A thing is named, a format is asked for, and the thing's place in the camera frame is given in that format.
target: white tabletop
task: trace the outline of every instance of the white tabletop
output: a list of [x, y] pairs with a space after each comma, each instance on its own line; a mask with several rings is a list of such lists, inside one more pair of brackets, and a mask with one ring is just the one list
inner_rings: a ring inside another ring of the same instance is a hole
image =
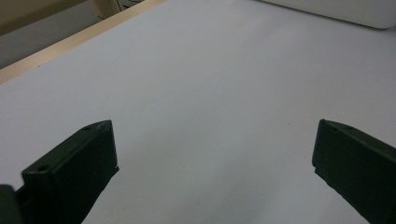
[[254, 0], [167, 0], [0, 85], [0, 180], [112, 119], [84, 223], [367, 223], [314, 173], [318, 121], [396, 146], [396, 30]]

